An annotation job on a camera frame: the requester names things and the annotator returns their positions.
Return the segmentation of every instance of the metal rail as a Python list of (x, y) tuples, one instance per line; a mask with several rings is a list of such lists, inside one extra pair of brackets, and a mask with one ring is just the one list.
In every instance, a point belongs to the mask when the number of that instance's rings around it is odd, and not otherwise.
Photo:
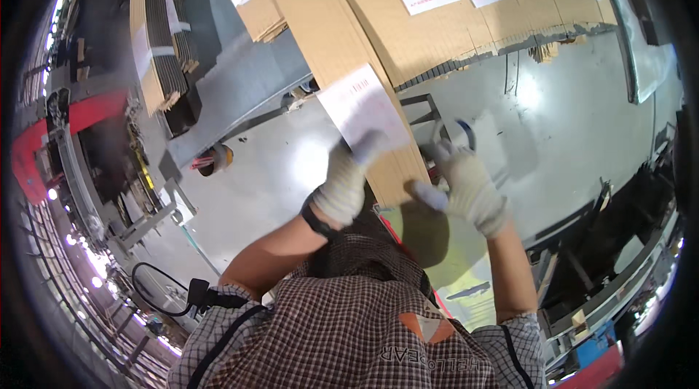
[[(109, 328), (111, 324), (97, 310), (88, 294), (75, 289), (80, 288), (80, 281), (64, 252), (46, 202), (37, 207), (26, 202), (20, 204), (22, 211), (27, 215), (29, 228), (22, 225), (19, 227), (35, 238), (36, 250), (39, 252), (28, 255), (37, 258), (39, 266), (43, 268), (43, 283), (47, 284), (47, 287), (53, 284), (53, 289), (49, 289), (59, 304), (65, 304), (61, 307), (67, 309), (66, 313), (73, 317), (75, 329), (82, 330), (86, 340), (94, 345), (92, 349), (103, 355), (128, 380), (141, 387), (164, 388), (168, 367), (145, 352), (138, 356), (135, 363), (127, 365), (129, 354), (136, 347), (135, 343), (124, 334), (113, 336)], [(81, 310), (85, 319), (78, 314), (78, 310)]]

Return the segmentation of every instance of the stack of cardboard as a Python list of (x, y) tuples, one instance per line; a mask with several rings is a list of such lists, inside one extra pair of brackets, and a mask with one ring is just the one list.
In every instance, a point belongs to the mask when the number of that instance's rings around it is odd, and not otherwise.
[[(501, 0), (479, 9), (460, 0), (415, 16), (401, 0), (275, 1), (320, 87), (368, 62), (403, 122), (395, 90), (512, 48), (616, 25), (609, 0)], [(382, 206), (407, 200), (414, 179), (429, 181), (415, 141), (368, 173)]]
[(287, 28), (275, 0), (249, 0), (236, 9), (253, 42), (271, 42)]
[(172, 35), (175, 56), (179, 67), (185, 73), (191, 73), (199, 65), (197, 45), (191, 34), (191, 26), (185, 9), (185, 0), (165, 0)]
[(175, 56), (165, 0), (130, 0), (131, 47), (148, 115), (167, 110), (187, 92)]

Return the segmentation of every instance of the white work glove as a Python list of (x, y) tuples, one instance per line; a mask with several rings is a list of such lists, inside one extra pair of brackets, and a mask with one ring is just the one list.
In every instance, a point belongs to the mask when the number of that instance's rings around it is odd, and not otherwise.
[(508, 200), (495, 189), (481, 160), (472, 150), (457, 148), (448, 140), (433, 143), (429, 152), (450, 192), (415, 181), (415, 197), (434, 210), (470, 221), (486, 238), (497, 235), (510, 215)]
[(343, 225), (350, 225), (364, 205), (364, 174), (381, 153), (380, 141), (386, 134), (368, 132), (350, 151), (344, 141), (330, 151), (328, 175), (312, 194), (316, 207)]

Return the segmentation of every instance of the worker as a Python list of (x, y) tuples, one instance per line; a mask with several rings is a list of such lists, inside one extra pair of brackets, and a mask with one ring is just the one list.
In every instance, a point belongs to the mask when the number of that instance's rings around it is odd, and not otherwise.
[[(363, 209), (365, 171), (382, 135), (329, 155), (301, 213), (243, 249), (169, 372), (170, 388), (541, 388), (542, 347), (529, 261), (506, 198), (476, 155), (432, 146), (450, 193), (419, 200), (470, 221), (487, 240), (497, 324), (467, 332), (437, 307), (425, 272)], [(271, 306), (262, 296), (275, 289)]]

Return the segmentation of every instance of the black strap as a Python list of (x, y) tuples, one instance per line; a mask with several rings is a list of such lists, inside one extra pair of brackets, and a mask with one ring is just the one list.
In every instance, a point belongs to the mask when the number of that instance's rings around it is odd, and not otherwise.
[(240, 325), (242, 325), (244, 322), (246, 322), (248, 319), (250, 319), (253, 315), (257, 314), (258, 312), (262, 311), (265, 309), (265, 306), (262, 305), (257, 305), (255, 307), (252, 307), (248, 310), (245, 311), (244, 314), (240, 315), (238, 319), (233, 321), (229, 329), (224, 333), (223, 337), (219, 339), (218, 342), (214, 345), (214, 347), (206, 353), (204, 356), (204, 359), (199, 362), (197, 365), (197, 368), (194, 370), (194, 373), (191, 375), (191, 378), (189, 379), (189, 383), (187, 384), (187, 389), (197, 389), (199, 386), (199, 383), (201, 382), (201, 378), (204, 377), (204, 373), (206, 372), (206, 369), (208, 369), (209, 365), (214, 361), (216, 357), (223, 351), (223, 349), (228, 345), (228, 342), (231, 341), (231, 338), (233, 335), (236, 333), (236, 331), (240, 328)]
[(339, 231), (320, 220), (313, 213), (313, 210), (310, 209), (309, 204), (304, 204), (301, 208), (301, 217), (306, 221), (310, 229), (328, 240), (333, 240), (340, 234)]
[(531, 382), (529, 374), (524, 371), (524, 368), (520, 364), (520, 359), (517, 358), (517, 353), (514, 351), (512, 336), (510, 336), (510, 329), (506, 325), (501, 325), (501, 327), (502, 332), (505, 333), (505, 341), (508, 343), (508, 351), (510, 351), (510, 357), (512, 359), (512, 364), (514, 364), (514, 368), (520, 373), (520, 376), (524, 380), (524, 384), (526, 384), (527, 389), (534, 389), (534, 383)]
[(211, 307), (223, 307), (224, 309), (239, 309), (244, 306), (248, 300), (236, 295), (219, 294), (214, 289), (206, 291), (204, 302), (199, 308), (199, 313), (204, 314)]

